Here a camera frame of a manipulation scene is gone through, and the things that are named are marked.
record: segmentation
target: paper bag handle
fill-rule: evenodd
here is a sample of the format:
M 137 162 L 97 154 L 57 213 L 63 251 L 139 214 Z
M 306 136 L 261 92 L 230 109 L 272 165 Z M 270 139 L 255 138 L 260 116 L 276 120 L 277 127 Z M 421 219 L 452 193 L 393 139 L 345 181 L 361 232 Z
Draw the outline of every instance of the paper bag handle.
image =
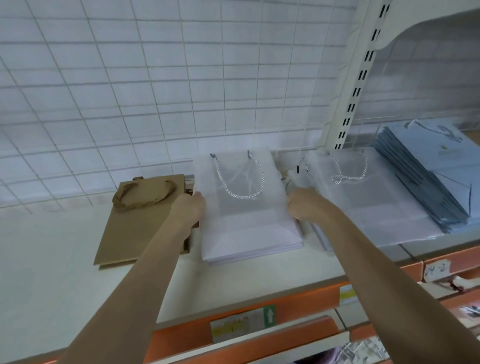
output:
M 165 200 L 168 196 L 170 196 L 176 189 L 177 186 L 174 182 L 172 181 L 163 181 L 165 184 L 167 184 L 167 193 L 166 194 L 161 194 L 157 198 L 151 201 L 139 201 L 139 202 L 134 202 L 130 205 L 126 205 L 122 202 L 122 198 L 125 197 L 125 195 L 130 191 L 132 188 L 138 186 L 139 182 L 137 181 L 130 181 L 124 185 L 121 185 L 117 192 L 113 195 L 112 202 L 113 206 L 119 210 L 119 211 L 129 211 L 133 210 L 135 208 L 140 208 L 140 207 L 146 207 L 146 206 L 152 206 L 160 201 Z

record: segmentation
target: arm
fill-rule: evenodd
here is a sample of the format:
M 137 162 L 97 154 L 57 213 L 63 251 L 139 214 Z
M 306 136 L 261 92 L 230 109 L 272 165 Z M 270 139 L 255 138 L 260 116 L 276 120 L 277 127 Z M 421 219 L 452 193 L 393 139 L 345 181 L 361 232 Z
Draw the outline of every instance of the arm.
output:
M 316 223 L 326 234 L 395 364 L 480 362 L 475 336 L 378 250 L 338 207 L 313 190 L 299 188 L 290 194 L 288 210 L 299 220 Z
M 58 364 L 140 364 L 177 265 L 183 241 L 205 210 L 200 193 L 183 194 L 142 256 L 73 340 Z

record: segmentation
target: sticker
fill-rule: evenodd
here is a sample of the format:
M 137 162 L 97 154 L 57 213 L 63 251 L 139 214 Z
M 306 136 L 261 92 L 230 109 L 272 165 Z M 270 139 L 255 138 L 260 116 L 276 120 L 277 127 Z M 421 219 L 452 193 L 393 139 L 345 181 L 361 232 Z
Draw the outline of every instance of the sticker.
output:
M 275 325 L 275 305 L 243 312 L 210 322 L 213 343 L 238 338 Z
M 356 302 L 359 299 L 351 284 L 340 287 L 340 305 Z
M 448 259 L 440 259 L 436 262 L 429 263 L 425 266 L 423 272 L 423 279 L 425 282 L 430 283 L 442 278 L 450 276 L 450 264 Z

